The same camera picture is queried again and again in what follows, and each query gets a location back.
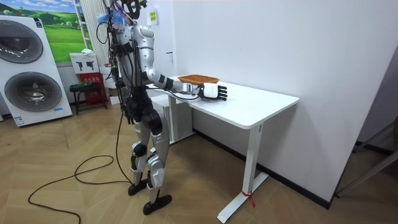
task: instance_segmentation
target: wooden floor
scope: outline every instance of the wooden floor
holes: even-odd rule
[[[77,223],[76,217],[30,205],[27,198],[37,187],[72,175],[88,157],[114,155],[118,121],[114,106],[26,128],[17,128],[11,119],[0,123],[0,224]],[[129,176],[131,144],[136,141],[134,127],[124,122],[119,155]],[[373,152],[351,156],[342,184],[381,159]],[[82,169],[107,161],[98,159]],[[68,179],[44,188],[33,201],[77,212],[83,224],[219,223],[217,214],[241,191],[244,162],[199,136],[171,146],[167,162],[161,195],[171,194],[173,202],[149,216],[142,214],[147,191],[130,197],[128,184],[84,185]],[[116,164],[81,178],[123,180]],[[398,223],[398,183],[383,173],[335,199],[330,210],[272,178],[256,190],[254,200],[256,208],[246,202],[228,223]]]

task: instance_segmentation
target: humanoid robot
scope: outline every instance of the humanoid robot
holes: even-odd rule
[[[169,152],[169,127],[163,114],[159,114],[152,106],[147,94],[148,84],[165,91],[198,95],[207,100],[226,100],[226,87],[216,84],[191,85],[172,80],[161,74],[152,66],[154,62],[154,32],[150,28],[139,26],[140,8],[146,7],[146,1],[122,0],[121,7],[111,0],[111,6],[128,8],[125,13],[131,25],[123,29],[115,29],[111,21],[108,22],[109,52],[112,63],[111,73],[121,97],[121,107],[129,123],[132,121],[139,141],[132,145],[131,171],[132,186],[129,195],[134,195],[144,188],[149,190],[149,202],[144,205],[143,212],[152,212],[168,205],[172,201],[170,195],[159,196],[165,175],[165,164]],[[147,157],[147,146],[152,139],[154,149]],[[145,167],[148,166],[147,178],[142,179]]]

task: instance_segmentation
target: white desk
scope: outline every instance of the white desk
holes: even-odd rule
[[[227,101],[207,101],[200,98],[196,100],[178,100],[188,103],[196,110],[212,115],[239,128],[250,129],[248,154],[246,156],[242,187],[243,192],[250,194],[250,192],[255,191],[268,177],[267,174],[262,172],[254,178],[263,122],[293,106],[299,99],[294,96],[287,96],[225,82],[218,82],[217,84],[228,88]],[[157,91],[169,95],[172,141],[178,141],[178,128],[175,128],[178,127],[178,118],[176,113],[174,113],[175,96],[163,90]],[[182,98],[192,97],[179,93],[176,93],[176,95]],[[248,197],[244,196],[242,192],[238,194],[238,196],[218,214],[218,220],[221,223],[225,223],[247,198]]]

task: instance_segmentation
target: desk top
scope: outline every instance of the desk top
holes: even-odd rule
[[[228,98],[226,101],[211,101],[201,98],[196,100],[177,99],[188,103],[192,108],[242,129],[251,129],[299,101],[299,99],[294,96],[258,90],[231,83],[218,82],[217,85],[226,86],[228,88]],[[155,91],[160,91],[174,97],[173,94],[167,91]],[[194,98],[190,95],[175,94],[182,98]]]

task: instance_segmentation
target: washing machine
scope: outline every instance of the washing machine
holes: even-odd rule
[[[42,23],[0,16],[0,91],[18,126],[72,115]]]

